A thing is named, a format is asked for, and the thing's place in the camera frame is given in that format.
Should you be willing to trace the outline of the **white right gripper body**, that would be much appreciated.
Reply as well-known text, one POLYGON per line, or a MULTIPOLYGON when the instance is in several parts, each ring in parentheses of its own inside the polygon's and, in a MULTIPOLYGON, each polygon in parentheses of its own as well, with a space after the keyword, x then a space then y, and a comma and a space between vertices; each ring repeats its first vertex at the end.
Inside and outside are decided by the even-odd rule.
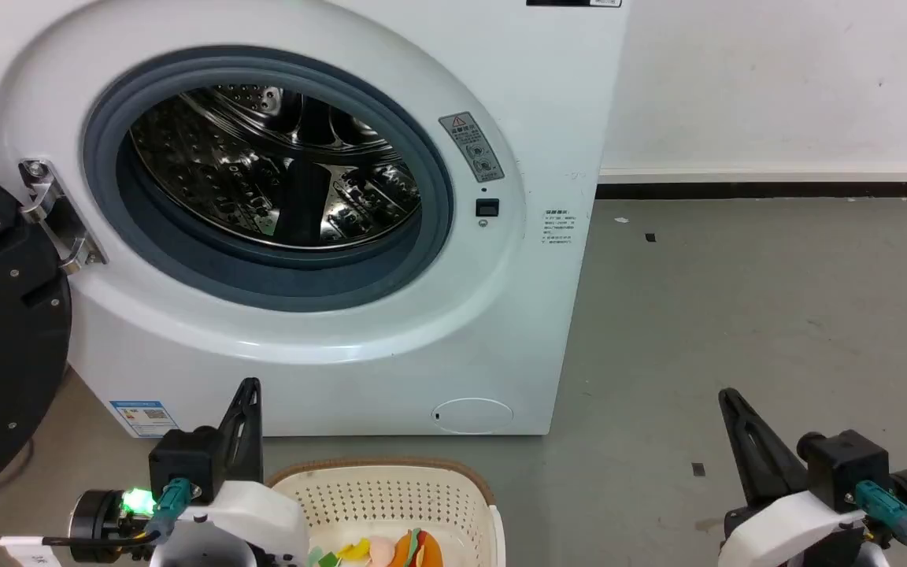
POLYGON ((719 567, 816 567, 817 553, 847 544, 839 532, 859 531, 859 550, 853 558, 832 560, 831 567, 870 567, 870 543, 861 521, 866 513, 854 505, 854 492, 841 500, 838 512, 810 491, 784 496, 762 510, 744 506, 727 512, 719 567))

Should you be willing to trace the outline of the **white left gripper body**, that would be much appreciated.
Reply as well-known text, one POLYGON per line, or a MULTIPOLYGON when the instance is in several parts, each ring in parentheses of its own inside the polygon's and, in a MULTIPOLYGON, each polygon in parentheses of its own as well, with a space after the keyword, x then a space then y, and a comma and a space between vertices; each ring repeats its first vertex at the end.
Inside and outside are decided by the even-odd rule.
POLYGON ((307 567, 307 519, 296 500, 228 480, 208 505, 188 506, 149 567, 307 567))

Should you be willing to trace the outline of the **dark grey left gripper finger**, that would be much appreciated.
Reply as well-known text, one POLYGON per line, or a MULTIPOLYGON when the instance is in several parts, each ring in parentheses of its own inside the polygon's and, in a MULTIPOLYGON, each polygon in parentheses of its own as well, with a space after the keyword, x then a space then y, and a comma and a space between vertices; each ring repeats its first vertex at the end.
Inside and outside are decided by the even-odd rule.
POLYGON ((224 480, 264 481, 261 381, 246 377, 239 384, 220 423, 222 446, 217 463, 224 480))

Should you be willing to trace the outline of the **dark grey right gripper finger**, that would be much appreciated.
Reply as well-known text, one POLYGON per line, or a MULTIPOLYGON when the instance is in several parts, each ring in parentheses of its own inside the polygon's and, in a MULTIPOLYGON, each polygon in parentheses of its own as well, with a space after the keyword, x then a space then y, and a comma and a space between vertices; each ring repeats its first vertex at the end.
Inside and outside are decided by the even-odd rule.
POLYGON ((748 510, 807 491, 807 471, 766 420, 733 387, 717 395, 748 510))

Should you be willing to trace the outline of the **stainless steel washing machine drum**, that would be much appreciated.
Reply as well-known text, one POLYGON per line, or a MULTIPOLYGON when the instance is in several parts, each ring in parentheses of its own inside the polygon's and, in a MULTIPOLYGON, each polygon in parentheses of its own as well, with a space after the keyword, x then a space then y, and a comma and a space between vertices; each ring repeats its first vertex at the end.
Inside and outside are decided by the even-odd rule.
POLYGON ((419 212, 410 167, 373 126, 284 87, 174 94, 129 128, 172 203, 238 239, 289 251, 363 246, 419 212))

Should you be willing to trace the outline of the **black washing machine door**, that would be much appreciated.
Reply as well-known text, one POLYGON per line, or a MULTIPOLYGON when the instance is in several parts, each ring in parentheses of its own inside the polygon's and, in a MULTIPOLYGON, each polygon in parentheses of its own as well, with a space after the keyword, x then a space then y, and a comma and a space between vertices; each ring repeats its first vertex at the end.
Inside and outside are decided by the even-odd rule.
POLYGON ((0 473, 53 405, 66 370, 71 288, 54 245, 0 187, 0 473))

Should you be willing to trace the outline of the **metal washing machine door hinge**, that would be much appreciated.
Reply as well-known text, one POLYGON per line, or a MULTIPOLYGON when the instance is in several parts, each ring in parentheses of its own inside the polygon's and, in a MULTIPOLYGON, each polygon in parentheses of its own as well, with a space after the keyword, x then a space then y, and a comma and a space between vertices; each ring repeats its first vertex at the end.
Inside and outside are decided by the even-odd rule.
POLYGON ((108 256, 73 205, 54 166, 46 159, 22 159, 17 168, 30 198, 30 203, 20 208, 21 215, 46 233, 60 258, 60 270, 71 276, 107 265, 108 256))

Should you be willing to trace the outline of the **blue energy label sticker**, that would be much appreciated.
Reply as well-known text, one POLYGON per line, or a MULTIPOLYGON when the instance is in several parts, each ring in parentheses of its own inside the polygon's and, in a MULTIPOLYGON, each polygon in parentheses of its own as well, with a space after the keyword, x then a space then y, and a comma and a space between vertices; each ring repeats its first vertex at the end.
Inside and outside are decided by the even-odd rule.
POLYGON ((138 438, 161 438, 179 428, 159 401, 111 401, 110 405, 138 438))

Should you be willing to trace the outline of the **cream perforated laundry basket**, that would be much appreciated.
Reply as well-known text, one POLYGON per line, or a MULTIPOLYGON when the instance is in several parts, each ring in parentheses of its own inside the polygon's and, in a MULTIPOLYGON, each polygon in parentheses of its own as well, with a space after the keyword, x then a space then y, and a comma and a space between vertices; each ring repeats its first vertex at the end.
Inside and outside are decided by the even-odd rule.
POLYGON ((348 458, 284 468, 268 480, 299 503, 310 550, 337 553, 362 538, 398 542, 430 532, 444 567, 508 567, 494 493, 475 470, 429 458, 348 458))

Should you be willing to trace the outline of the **white front-load washing machine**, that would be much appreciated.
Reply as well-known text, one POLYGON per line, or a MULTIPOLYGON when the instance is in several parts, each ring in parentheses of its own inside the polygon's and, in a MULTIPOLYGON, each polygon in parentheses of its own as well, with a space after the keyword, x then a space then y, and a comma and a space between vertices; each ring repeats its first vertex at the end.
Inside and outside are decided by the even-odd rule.
POLYGON ((66 371, 111 401, 159 401, 212 426, 246 377, 266 435, 453 435, 457 398, 513 410, 495 435, 550 430, 632 0, 0 0, 0 187, 46 159, 108 256, 68 277, 66 371), (134 65, 241 44, 327 62, 388 94, 438 144, 456 209, 435 262, 403 290, 342 311, 231 304, 151 268, 96 204, 80 151, 94 101, 134 65), (478 183, 438 119, 470 112, 503 180, 478 183), (499 198, 493 218, 477 198, 499 198), (576 215, 541 242, 547 209, 576 215))

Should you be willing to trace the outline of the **grey rubber door gasket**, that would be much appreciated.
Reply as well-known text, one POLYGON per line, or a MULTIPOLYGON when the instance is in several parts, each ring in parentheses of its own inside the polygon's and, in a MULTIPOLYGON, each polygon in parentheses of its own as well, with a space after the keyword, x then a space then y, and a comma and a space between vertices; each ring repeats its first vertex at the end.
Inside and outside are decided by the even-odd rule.
POLYGON ((272 312, 342 311, 387 298, 435 262, 454 223, 449 166, 406 108, 345 69, 275 48, 181 48, 134 65, 94 101, 80 157, 103 216, 151 268, 220 300, 272 312), (410 167, 420 191, 419 212, 374 242, 321 252, 258 245, 194 218, 155 186, 128 132, 158 102, 215 85, 284 87, 360 117, 410 167))

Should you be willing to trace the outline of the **round drain filter cover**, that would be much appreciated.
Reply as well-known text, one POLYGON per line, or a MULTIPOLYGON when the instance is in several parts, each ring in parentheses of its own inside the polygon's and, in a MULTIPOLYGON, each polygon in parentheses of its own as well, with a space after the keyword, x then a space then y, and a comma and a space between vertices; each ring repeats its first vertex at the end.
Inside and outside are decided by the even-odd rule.
POLYGON ((457 398, 439 403, 431 411, 432 422, 454 435, 490 435, 513 421, 513 410, 488 398, 457 398))

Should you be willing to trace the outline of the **small printed text sticker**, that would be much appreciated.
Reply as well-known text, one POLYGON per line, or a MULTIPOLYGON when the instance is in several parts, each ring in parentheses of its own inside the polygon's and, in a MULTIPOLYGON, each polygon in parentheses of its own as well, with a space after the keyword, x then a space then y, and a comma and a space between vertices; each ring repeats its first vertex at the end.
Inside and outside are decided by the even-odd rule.
POLYGON ((541 243, 568 245, 575 237, 577 218, 568 209, 547 209, 542 216, 541 243))

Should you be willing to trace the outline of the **grey warning sticker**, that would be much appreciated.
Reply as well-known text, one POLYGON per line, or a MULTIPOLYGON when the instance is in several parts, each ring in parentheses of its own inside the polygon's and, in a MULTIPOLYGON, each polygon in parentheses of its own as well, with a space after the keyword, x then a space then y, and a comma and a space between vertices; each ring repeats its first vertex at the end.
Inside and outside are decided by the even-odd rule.
POLYGON ((504 179, 505 173, 496 152, 470 112, 440 117, 438 122, 457 145, 476 182, 490 183, 504 179))

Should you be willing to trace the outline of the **black wall baseboard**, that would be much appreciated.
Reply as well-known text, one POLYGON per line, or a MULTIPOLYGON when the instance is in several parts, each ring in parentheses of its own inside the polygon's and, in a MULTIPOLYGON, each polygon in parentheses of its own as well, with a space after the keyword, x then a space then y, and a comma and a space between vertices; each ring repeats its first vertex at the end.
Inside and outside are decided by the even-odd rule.
POLYGON ((907 182, 602 183, 601 200, 907 198, 907 182))

